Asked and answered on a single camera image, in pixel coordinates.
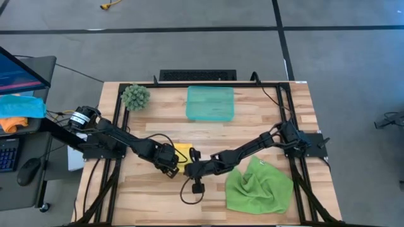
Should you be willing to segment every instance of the yellow sponge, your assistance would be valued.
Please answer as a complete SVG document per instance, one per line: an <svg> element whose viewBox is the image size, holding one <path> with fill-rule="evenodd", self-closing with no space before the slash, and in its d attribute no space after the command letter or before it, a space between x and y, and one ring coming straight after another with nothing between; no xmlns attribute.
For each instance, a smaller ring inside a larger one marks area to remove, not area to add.
<svg viewBox="0 0 404 227"><path fill-rule="evenodd" d="M185 165L188 163L192 163L191 157L189 157L189 148L192 147L192 144L183 144L183 143L174 143L174 147L183 154L187 160L184 158L183 155L179 154L178 151L175 151L175 154L179 157L177 167L180 173L184 173Z"/></svg>

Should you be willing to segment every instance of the green towel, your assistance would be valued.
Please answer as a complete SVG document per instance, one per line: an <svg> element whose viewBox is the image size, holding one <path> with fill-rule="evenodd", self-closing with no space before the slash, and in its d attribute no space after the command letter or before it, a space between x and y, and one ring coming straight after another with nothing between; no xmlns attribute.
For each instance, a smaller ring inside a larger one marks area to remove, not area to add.
<svg viewBox="0 0 404 227"><path fill-rule="evenodd" d="M253 156L244 176L234 168L226 179L227 209L265 214L283 213L290 204L293 181L270 164Z"/></svg>

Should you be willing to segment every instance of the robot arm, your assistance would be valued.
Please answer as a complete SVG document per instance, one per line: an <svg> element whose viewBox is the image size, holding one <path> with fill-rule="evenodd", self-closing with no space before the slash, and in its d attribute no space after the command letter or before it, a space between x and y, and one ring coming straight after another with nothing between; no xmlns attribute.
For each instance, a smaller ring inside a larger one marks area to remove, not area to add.
<svg viewBox="0 0 404 227"><path fill-rule="evenodd" d="M274 142L273 138L279 136L282 143ZM256 139L242 145L234 150L225 150L210 156L210 160L200 161L200 152L190 149L190 157L192 163L185 166L184 174L195 180L193 185L193 193L203 193L205 186L200 182L201 178L206 175L220 175L227 173L237 166L243 158L261 151L264 148L278 147L284 150L293 148L295 152L303 151L311 144L305 134L298 131L294 125L288 121L274 125L268 132L264 132Z"/></svg>
<svg viewBox="0 0 404 227"><path fill-rule="evenodd" d="M78 107L71 116L68 125L73 132L100 137L96 144L82 144L81 147L84 152L86 149L93 149L94 147L114 149L117 143L121 143L130 147L139 158L153 163L157 169L170 178L174 178L179 171L177 167L179 158L170 144L161 144L150 138L137 138L101 117L100 112L95 108Z"/></svg>

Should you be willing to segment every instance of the translucent plastic bin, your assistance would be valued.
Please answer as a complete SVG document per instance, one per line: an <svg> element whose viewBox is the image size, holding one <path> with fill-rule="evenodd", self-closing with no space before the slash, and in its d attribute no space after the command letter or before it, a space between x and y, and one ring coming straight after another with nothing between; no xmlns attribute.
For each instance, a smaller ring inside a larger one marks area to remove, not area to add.
<svg viewBox="0 0 404 227"><path fill-rule="evenodd" d="M231 121L234 117L233 88L189 86L186 115L190 120Z"/></svg>

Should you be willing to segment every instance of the black desk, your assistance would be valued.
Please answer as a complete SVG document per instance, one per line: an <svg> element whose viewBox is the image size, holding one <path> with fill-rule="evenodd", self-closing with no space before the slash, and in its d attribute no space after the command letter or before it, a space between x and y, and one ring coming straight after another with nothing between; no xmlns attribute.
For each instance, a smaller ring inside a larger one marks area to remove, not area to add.
<svg viewBox="0 0 404 227"><path fill-rule="evenodd" d="M21 61L47 81L52 81L53 70L56 62L54 56L22 59ZM46 102L48 89L34 91L33 95L42 98L44 102ZM27 160L41 156L50 150L52 136L50 132L36 132L7 137L21 138L21 153L16 172L0 173L0 187L2 188L0 190L0 211L32 207L33 205L35 205L35 207L40 207L44 202L46 188L46 161L42 159L42 165L29 185L21 187L17 184L16 179L18 170Z"/></svg>

